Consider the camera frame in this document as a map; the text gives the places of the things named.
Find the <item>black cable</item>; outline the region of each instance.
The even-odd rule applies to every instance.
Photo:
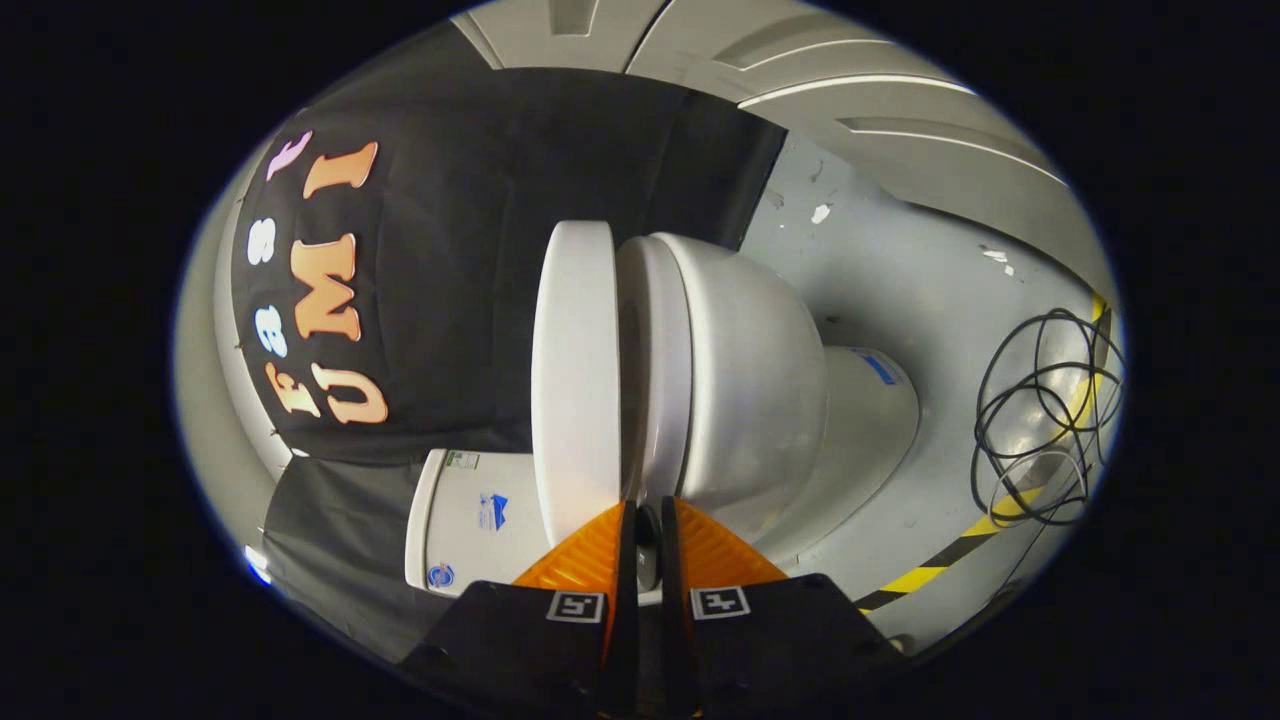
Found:
[[[1064,361],[1064,363],[1055,363],[1052,365],[1047,365],[1043,368],[1039,365],[1041,346],[1043,342],[1044,328],[1051,322],[1068,322],[1076,325],[1076,328],[1080,331],[1080,337],[1084,340],[1084,343],[1088,347],[1089,357],[1087,363]],[[1032,372],[1012,387],[1009,387],[998,392],[991,400],[983,404],[982,398],[983,396],[987,395],[987,386],[991,382],[992,370],[995,369],[1005,348],[1009,347],[1009,343],[1012,342],[1012,340],[1018,337],[1023,331],[1037,323],[1039,324],[1039,327],[1037,328],[1036,332],[1036,352],[1033,355]],[[1070,310],[1062,307],[1053,307],[1048,313],[1043,315],[1036,315],[1034,318],[1029,318],[1023,323],[1020,323],[1016,328],[1014,328],[1014,331],[1005,337],[1004,342],[1000,343],[1000,347],[992,356],[991,363],[987,364],[987,372],[983,374],[982,383],[978,387],[977,421],[974,424],[975,445],[974,445],[973,457],[969,464],[969,489],[973,495],[974,503],[993,521],[1010,524],[1010,523],[1023,521],[1027,519],[1034,519],[1036,521],[1041,523],[1044,527],[1050,525],[1061,527],[1061,525],[1071,525],[1079,519],[1079,515],[1076,515],[1071,520],[1055,520],[1053,515],[1056,515],[1059,510],[1069,505],[1084,505],[1088,502],[1089,497],[1088,473],[1089,470],[1092,470],[1092,465],[1085,462],[1085,447],[1080,436],[1083,433],[1098,433],[1103,427],[1106,427],[1119,411],[1121,405],[1120,400],[1124,392],[1124,380],[1116,374],[1101,368],[1097,363],[1098,341],[1101,340],[1102,342],[1106,343],[1107,350],[1115,354],[1116,359],[1120,361],[1121,369],[1125,369],[1124,355],[1120,352],[1120,348],[1116,347],[1116,345],[1111,341],[1107,333],[1100,328],[1100,324],[1101,323],[1094,324],[1083,320],[1082,318],[1073,314]],[[1079,413],[1074,415],[1071,413],[1071,409],[1068,406],[1066,401],[1062,400],[1062,397],[1057,392],[1055,392],[1050,387],[1041,384],[1039,382],[1042,375],[1066,368],[1082,369],[1088,373],[1085,380],[1088,383],[1088,387],[1085,391],[1084,402],[1082,404]],[[1098,402],[1097,402],[1098,378],[1105,378],[1115,383],[1116,386],[1112,397],[1112,400],[1115,401],[1114,407],[1110,407],[1105,416],[1100,415],[1098,410]],[[1053,423],[1060,428],[1060,432],[1048,441],[1030,450],[1024,450],[1021,452],[998,452],[991,447],[991,443],[987,437],[988,430],[991,429],[991,425],[995,423],[997,415],[1000,414],[1000,410],[1002,410],[1009,404],[1009,400],[1014,397],[1014,395],[1016,395],[1018,392],[1025,392],[1025,391],[1032,391],[1036,393],[1036,397],[1041,407],[1043,409],[1044,414],[1053,420]],[[1061,418],[1046,402],[1046,396],[1048,398],[1052,398],[1056,402],[1056,405],[1061,406],[1062,410]],[[1093,414],[1091,418],[1093,420],[1093,424],[1087,427],[1080,427],[1079,421],[1085,416],[1084,406],[1089,404],[1091,398],[1093,400]],[[1039,509],[1033,509],[1021,497],[1021,493],[1014,487],[1012,480],[1007,477],[1006,466],[1001,464],[1001,460],[1012,460],[1016,462],[1023,457],[1029,457],[1032,455],[1051,448],[1066,436],[1071,436],[1075,451],[1079,454],[1079,471],[1080,471],[1079,484],[1082,486],[1083,492],[1078,497],[1069,497],[1071,495],[1071,488],[1074,488],[1073,484],[1069,486],[1068,491],[1057,500]],[[1004,512],[996,512],[993,509],[988,507],[986,502],[983,502],[982,496],[978,492],[979,455],[986,455],[987,461],[991,464],[992,470],[995,470],[996,473],[997,482],[1001,483],[1001,486],[1005,488],[1009,496],[1018,505],[1019,510],[1021,511],[1020,514],[1006,515]],[[1098,451],[1098,456],[1100,457],[1102,456],[1101,447]]]

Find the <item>wire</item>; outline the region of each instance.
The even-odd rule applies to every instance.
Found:
[[[1076,328],[1080,331],[1080,337],[1084,340],[1084,343],[1088,347],[1089,356],[1087,363],[1062,361],[1047,366],[1041,366],[1039,364],[1041,348],[1044,338],[1044,328],[1053,322],[1065,322],[1076,325]],[[995,370],[996,364],[1000,360],[1001,355],[1005,352],[1005,348],[1009,347],[1009,345],[1014,341],[1015,337],[1018,337],[1020,333],[1030,328],[1032,325],[1036,325],[1037,323],[1039,324],[1039,327],[1036,331],[1036,352],[1033,355],[1032,372],[1028,375],[1023,377],[1012,387],[1009,387],[996,393],[986,404],[983,404],[983,397],[987,395],[987,386],[991,382],[991,374]],[[1106,350],[1110,354],[1115,355],[1116,360],[1119,360],[1121,370],[1126,372],[1124,355],[1120,352],[1120,348],[1116,347],[1116,345],[1111,341],[1111,338],[1107,337],[1107,333],[1101,329],[1100,324],[1101,323],[1098,324],[1089,323],[1076,316],[1070,310],[1062,307],[1053,307],[1052,310],[1050,310],[1043,315],[1036,315],[1034,318],[1023,320],[1016,328],[1014,328],[1012,332],[1009,333],[1009,336],[1005,337],[1004,342],[1000,343],[1000,347],[992,356],[991,363],[987,364],[987,372],[983,374],[982,383],[978,387],[977,421],[974,424],[974,451],[969,464],[969,489],[973,495],[974,503],[978,506],[979,510],[982,510],[987,515],[991,523],[995,524],[996,527],[1011,527],[1012,524],[1021,523],[1027,519],[1034,519],[1036,521],[1043,525],[1070,525],[1079,520],[1080,515],[1076,515],[1070,520],[1055,520],[1053,515],[1056,515],[1057,511],[1061,510],[1062,507],[1070,505],[1083,506],[1088,502],[1089,470],[1092,469],[1092,465],[1085,464],[1087,447],[1085,443],[1082,441],[1082,436],[1085,433],[1092,433],[1092,437],[1089,438],[1088,442],[1088,447],[1092,447],[1093,441],[1097,438],[1098,430],[1106,427],[1115,418],[1115,414],[1119,413],[1121,404],[1115,402],[1115,406],[1112,407],[1112,401],[1119,400],[1124,392],[1124,380],[1115,373],[1098,365],[1097,361],[1098,348],[1100,348],[1098,341],[1106,343]],[[1071,413],[1071,409],[1068,406],[1066,401],[1062,400],[1062,397],[1057,392],[1041,383],[1041,377],[1064,369],[1079,369],[1087,372],[1085,382],[1088,383],[1088,386],[1085,389],[1084,401],[1082,402],[1080,409],[1075,414]],[[1096,401],[1097,396],[1100,395],[1098,392],[1100,379],[1106,379],[1115,384],[1115,391],[1111,393],[1111,397],[1107,401],[1107,409],[1101,413],[1098,410],[1098,404]],[[1044,415],[1052,419],[1052,421],[1059,427],[1059,432],[1048,441],[1029,450],[1023,450],[1020,452],[1000,452],[991,446],[991,442],[988,439],[988,432],[992,424],[995,423],[996,418],[998,416],[1000,411],[1019,392],[1034,392],[1041,409],[1044,411]],[[1061,414],[1055,411],[1050,406],[1047,400],[1052,400],[1053,405],[1061,409]],[[1093,400],[1092,418],[1085,419],[1085,409],[1091,405],[1091,400]],[[1092,420],[1093,424],[1080,425],[1080,420],[1085,421]],[[1076,459],[1070,454],[1069,450],[1055,448],[1055,446],[1057,446],[1060,442],[1068,438],[1068,436],[1070,436],[1070,442],[1068,445],[1075,446],[1074,450],[1079,454],[1079,461],[1076,461]],[[1061,497],[1038,509],[1033,509],[1023,498],[1021,492],[1019,492],[1018,488],[1014,486],[1014,482],[1010,479],[1010,474],[1023,462],[1029,461],[1033,457],[1039,457],[1041,455],[1044,454],[1065,455],[1071,461],[1071,465],[1078,478],[1076,484],[1080,487],[1080,495],[1076,497],[1070,497],[1071,489],[1075,486],[1068,486],[1068,491]],[[983,497],[978,491],[978,459],[979,456],[983,455],[987,457],[987,461],[989,462],[992,470],[995,470],[996,473],[995,489],[992,491],[988,502],[983,502]],[[1001,462],[1002,460],[1012,460],[1012,462],[1009,466],[1005,466]],[[1102,465],[1106,464],[1106,461],[1102,459],[1101,448],[1098,451],[1098,460]],[[993,509],[995,498],[996,495],[1000,492],[1001,487],[1004,487],[1005,491],[1009,493],[1009,496],[1014,500],[1020,512],[1014,515],[1006,515],[995,511]]]
[[[1001,525],[1001,524],[1000,524],[1000,523],[998,523],[998,521],[997,521],[997,520],[996,520],[996,519],[995,519],[995,518],[992,516],[992,507],[995,507],[995,506],[996,506],[996,493],[998,493],[998,492],[1000,492],[1000,488],[1001,488],[1001,486],[1002,486],[1004,480],[1005,480],[1006,478],[1009,478],[1010,473],[1012,473],[1015,468],[1018,468],[1019,465],[1021,465],[1023,462],[1027,462],[1028,460],[1030,460],[1030,459],[1033,459],[1033,457],[1038,460],[1038,459],[1041,459],[1041,457],[1043,457],[1043,456],[1046,456],[1046,455],[1061,455],[1062,457],[1066,457],[1066,461],[1071,464],[1071,469],[1073,469],[1073,470],[1075,470],[1075,478],[1076,478],[1076,480],[1079,482],[1079,486],[1080,486],[1080,492],[1082,492],[1082,493],[1087,493],[1087,492],[1088,492],[1088,488],[1087,488],[1087,487],[1085,487],[1085,484],[1084,484],[1084,471],[1082,471],[1082,470],[1080,470],[1080,464],[1075,461],[1075,457],[1073,457],[1070,452],[1068,452],[1068,451],[1065,451],[1065,450],[1059,450],[1059,448],[1056,448],[1056,447],[1050,447],[1050,448],[1047,448],[1047,450],[1042,450],[1042,451],[1039,451],[1039,452],[1038,452],[1038,454],[1036,454],[1036,455],[1028,455],[1027,457],[1019,457],[1019,459],[1018,459],[1016,461],[1014,461],[1014,464],[1012,464],[1012,465],[1010,465],[1009,468],[1006,468],[1006,469],[1005,469],[1005,474],[1004,474],[1004,475],[1001,475],[1001,477],[1000,477],[1000,479],[998,479],[998,480],[996,480],[996,484],[995,484],[995,486],[993,486],[993,487],[991,488],[991,498],[989,498],[989,500],[987,501],[987,519],[988,519],[988,520],[991,520],[991,524],[992,524],[992,525],[995,525],[995,527],[997,527],[997,528],[1000,528],[1000,529],[1006,529],[1006,528],[1012,528],[1012,527],[1015,527],[1015,525]],[[1060,497],[1060,498],[1057,500],[1057,502],[1059,502],[1059,503],[1061,503],[1061,501],[1062,501],[1062,500],[1065,500],[1065,498],[1066,498],[1066,496],[1071,495],[1071,489],[1073,489],[1073,487],[1074,487],[1074,486],[1066,486],[1066,492],[1064,492],[1064,493],[1062,493],[1062,497]]]

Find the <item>orange letter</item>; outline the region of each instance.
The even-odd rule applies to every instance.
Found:
[[[360,315],[355,307],[334,313],[356,292],[329,275],[349,281],[356,274],[356,236],[347,233],[338,242],[302,245],[293,242],[289,252],[289,270],[293,277],[311,286],[311,292],[293,307],[298,334],[311,337],[314,332],[344,334],[360,340]]]
[[[266,379],[271,382],[271,389],[275,391],[275,396],[280,398],[280,405],[285,410],[289,413],[305,410],[316,418],[320,416],[320,409],[316,407],[316,401],[311,400],[311,391],[307,389],[307,386],[300,386],[284,373],[276,374],[275,365],[270,363],[266,364]]]
[[[347,423],[381,423],[387,419],[387,401],[369,378],[352,370],[325,370],[320,365],[311,364],[311,374],[323,389],[332,386],[353,387],[365,393],[364,402],[343,402],[329,396],[329,409],[333,416],[342,424]]]
[[[378,155],[378,143],[370,142],[351,155],[338,158],[316,158],[307,173],[306,182],[302,183],[302,199],[308,200],[321,187],[347,183],[351,187],[360,187],[369,179],[369,169],[374,167],[374,155]]]

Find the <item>black cloth backdrop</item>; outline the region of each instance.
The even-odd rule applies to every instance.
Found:
[[[422,469],[297,457],[268,509],[271,587],[312,621],[399,662],[449,600],[404,582],[408,507]]]
[[[302,135],[302,154],[265,182]],[[530,357],[543,256],[562,219],[603,219],[622,243],[667,231],[737,250],[785,132],[678,86],[568,69],[492,70],[452,26],[406,41],[289,119],[244,197],[232,301],[246,363],[282,439],[310,457],[285,468],[264,551],[274,587],[308,616],[390,662],[448,601],[403,579],[413,489],[434,447],[529,452]],[[315,159],[379,143],[358,188],[302,199]],[[248,263],[253,222],[275,222],[274,255]],[[357,342],[302,340],[289,247],[356,236],[346,283]],[[259,341],[275,306],[288,347]],[[306,386],[323,415],[289,414],[265,365]],[[311,364],[381,391],[385,423],[339,424]],[[339,400],[358,395],[338,388]]]

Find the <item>label on toilet tank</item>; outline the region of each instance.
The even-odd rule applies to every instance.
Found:
[[[449,468],[461,468],[463,470],[475,470],[476,465],[480,464],[479,452],[461,452],[457,450],[451,450],[448,459],[444,461]]]
[[[865,350],[854,350],[854,352],[859,357],[865,360],[867,364],[870,365],[873,370],[876,370],[876,374],[879,375],[881,380],[883,380],[884,384],[896,386],[902,382],[902,377],[897,373],[896,369],[893,369],[893,365],[891,365],[890,363],[884,361],[881,357],[877,357],[876,354],[868,352]]]

